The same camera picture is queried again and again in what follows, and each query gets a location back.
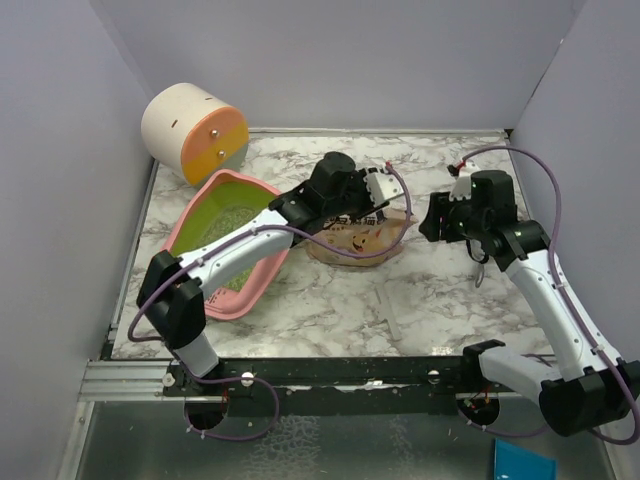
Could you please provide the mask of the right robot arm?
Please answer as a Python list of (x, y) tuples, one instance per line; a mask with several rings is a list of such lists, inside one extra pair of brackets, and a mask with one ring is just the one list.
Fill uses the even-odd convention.
[(638, 362), (625, 361), (598, 331), (543, 227), (519, 219), (509, 174), (462, 174), (453, 191), (431, 193), (419, 231), (430, 242), (478, 242), (522, 293), (555, 355), (555, 367), (546, 367), (498, 340), (467, 346), (459, 367), (467, 389), (502, 384), (538, 405), (564, 437), (620, 420), (635, 407)]

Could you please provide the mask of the beige cat litter bag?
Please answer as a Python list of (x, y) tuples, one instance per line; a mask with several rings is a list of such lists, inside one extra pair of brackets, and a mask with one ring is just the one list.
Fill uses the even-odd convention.
[(330, 219), (315, 238), (341, 251), (356, 254), (359, 258), (334, 253), (310, 241), (305, 242), (305, 251), (310, 258), (329, 265), (375, 267), (401, 253), (403, 245), (398, 243), (386, 254), (376, 257), (361, 259), (361, 256), (387, 250), (404, 228), (405, 221), (406, 212), (392, 207), (386, 207), (355, 222), (348, 216)]

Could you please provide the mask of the metal litter scoop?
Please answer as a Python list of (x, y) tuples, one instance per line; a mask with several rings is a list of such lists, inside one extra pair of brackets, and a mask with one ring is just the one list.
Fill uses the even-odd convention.
[(485, 278), (485, 264), (478, 262), (476, 264), (476, 272), (474, 277), (474, 287), (480, 288)]

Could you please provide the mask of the clear bag sealing clip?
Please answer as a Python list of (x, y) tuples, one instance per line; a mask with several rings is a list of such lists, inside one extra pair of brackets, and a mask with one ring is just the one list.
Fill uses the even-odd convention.
[(389, 296), (383, 285), (375, 287), (375, 298), (377, 300), (376, 311), (379, 319), (386, 323), (389, 328), (389, 333), (393, 341), (400, 341), (402, 334), (400, 332), (396, 317), (391, 307)]

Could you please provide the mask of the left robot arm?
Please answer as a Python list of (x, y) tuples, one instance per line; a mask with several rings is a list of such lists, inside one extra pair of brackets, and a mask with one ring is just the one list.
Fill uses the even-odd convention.
[(205, 300), (259, 261), (317, 234), (327, 220), (344, 215), (359, 219), (402, 193), (388, 168), (358, 169), (348, 155), (329, 152), (307, 180), (232, 233), (178, 257), (166, 250), (154, 255), (138, 294), (139, 312), (188, 369), (189, 386), (210, 394), (220, 385), (221, 371), (204, 333)]

